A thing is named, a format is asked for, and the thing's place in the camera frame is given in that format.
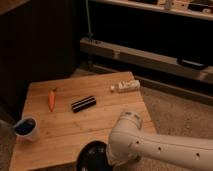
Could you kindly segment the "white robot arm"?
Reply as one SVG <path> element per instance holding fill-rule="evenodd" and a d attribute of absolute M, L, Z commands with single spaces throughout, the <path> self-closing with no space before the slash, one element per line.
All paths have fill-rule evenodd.
<path fill-rule="evenodd" d="M 147 156 L 196 171 L 213 171 L 213 140 L 148 133 L 141 127 L 139 113 L 121 113 L 106 148 L 110 165 Z"/>

